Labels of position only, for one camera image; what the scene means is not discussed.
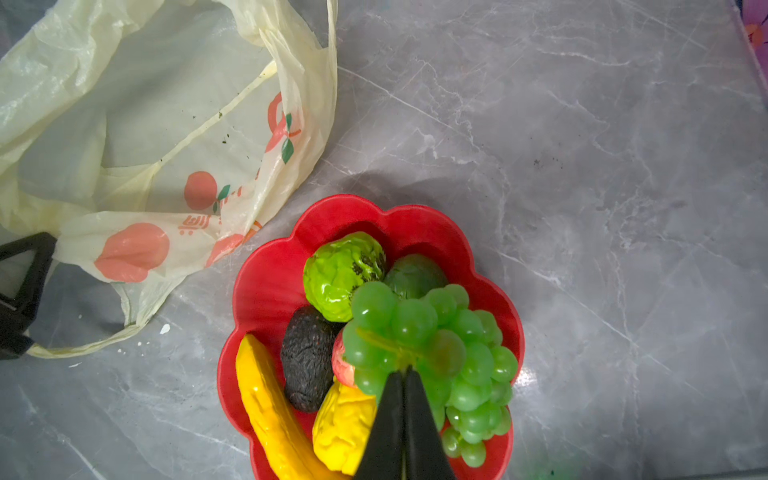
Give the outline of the red fake strawberry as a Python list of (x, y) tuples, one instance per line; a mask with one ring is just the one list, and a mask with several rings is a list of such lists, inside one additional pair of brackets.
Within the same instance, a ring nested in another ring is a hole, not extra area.
[(332, 370), (335, 378), (342, 384), (350, 388), (355, 388), (355, 367), (344, 359), (345, 346), (343, 342), (343, 331), (336, 336), (332, 351)]

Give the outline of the yellow fake banana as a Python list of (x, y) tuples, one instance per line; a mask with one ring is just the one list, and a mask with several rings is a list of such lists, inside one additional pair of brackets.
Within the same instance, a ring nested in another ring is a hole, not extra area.
[(241, 341), (235, 359), (241, 400), (264, 450), (266, 460), (279, 479), (344, 479), (316, 456), (312, 442), (296, 419), (266, 347), (253, 335)]

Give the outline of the dark green fake fruit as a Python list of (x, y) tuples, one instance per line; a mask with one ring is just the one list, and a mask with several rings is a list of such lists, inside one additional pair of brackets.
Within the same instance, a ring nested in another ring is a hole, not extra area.
[(435, 288), (448, 284), (448, 278), (432, 259), (410, 254), (399, 258), (383, 282), (401, 299), (419, 299)]

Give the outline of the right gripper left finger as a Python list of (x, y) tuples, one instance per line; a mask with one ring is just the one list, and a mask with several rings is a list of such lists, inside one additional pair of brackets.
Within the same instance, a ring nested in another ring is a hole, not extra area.
[(355, 480), (400, 480), (403, 475), (403, 375), (389, 375)]

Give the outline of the red flower-shaped plate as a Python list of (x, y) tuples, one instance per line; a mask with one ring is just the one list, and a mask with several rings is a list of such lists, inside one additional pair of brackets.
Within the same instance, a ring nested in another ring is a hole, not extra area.
[(225, 415), (249, 442), (250, 464), (257, 479), (275, 475), (241, 401), (235, 370), (239, 344), (246, 334), (254, 335), (264, 344), (270, 363), (280, 369), (280, 348), (288, 322), (307, 303), (305, 262), (322, 245), (357, 231), (374, 237), (391, 261), (413, 253), (434, 260), (450, 281), (468, 291), (471, 308), (496, 317), (504, 346), (519, 360), (525, 356), (523, 326), (514, 304), (499, 286), (477, 273), (466, 236), (448, 216), (423, 205), (383, 210), (355, 195), (322, 199), (305, 211), (288, 237), (254, 251), (234, 284), (234, 330), (220, 355), (217, 389)]

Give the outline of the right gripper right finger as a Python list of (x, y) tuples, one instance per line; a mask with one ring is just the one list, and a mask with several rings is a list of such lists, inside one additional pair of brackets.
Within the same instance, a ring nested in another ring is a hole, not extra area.
[(405, 373), (403, 397), (406, 478), (456, 480), (443, 451), (421, 376), (412, 368)]

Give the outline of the dark fake avocado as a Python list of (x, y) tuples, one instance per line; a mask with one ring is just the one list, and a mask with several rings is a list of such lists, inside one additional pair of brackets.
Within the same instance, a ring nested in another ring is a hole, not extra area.
[(330, 322), (313, 306), (296, 310), (287, 326), (280, 360), (284, 393), (301, 412), (317, 412), (333, 384), (332, 352), (343, 323)]

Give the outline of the green fake grapes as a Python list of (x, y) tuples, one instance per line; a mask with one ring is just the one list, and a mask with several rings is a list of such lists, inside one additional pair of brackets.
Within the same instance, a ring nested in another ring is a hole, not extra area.
[(343, 358), (354, 369), (355, 386), (381, 398), (391, 373), (414, 370), (447, 456), (483, 466), (489, 442), (511, 429), (507, 405), (518, 372), (496, 318), (470, 309), (458, 284), (402, 298), (385, 283), (369, 282), (353, 293), (351, 312)]

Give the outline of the yellow fake lemon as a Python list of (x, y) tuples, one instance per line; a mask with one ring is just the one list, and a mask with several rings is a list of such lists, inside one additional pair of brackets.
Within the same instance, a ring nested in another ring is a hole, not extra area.
[(329, 470), (355, 475), (366, 449), (376, 410), (374, 396), (334, 381), (312, 428), (314, 453)]

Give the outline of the yellow plastic fruit-print bag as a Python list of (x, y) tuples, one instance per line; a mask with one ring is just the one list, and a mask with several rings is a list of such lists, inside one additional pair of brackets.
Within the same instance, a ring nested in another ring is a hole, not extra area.
[(59, 1), (1, 61), (1, 225), (110, 284), (133, 337), (187, 276), (273, 218), (335, 118), (338, 5), (320, 42), (287, 1)]

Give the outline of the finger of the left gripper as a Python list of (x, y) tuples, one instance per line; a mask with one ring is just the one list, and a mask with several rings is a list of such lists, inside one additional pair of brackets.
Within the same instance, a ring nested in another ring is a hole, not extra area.
[(14, 295), (1, 294), (1, 359), (13, 360), (26, 354), (34, 341), (26, 334), (37, 317), (45, 281), (57, 240), (40, 232), (1, 246), (1, 261), (21, 254), (34, 254)]

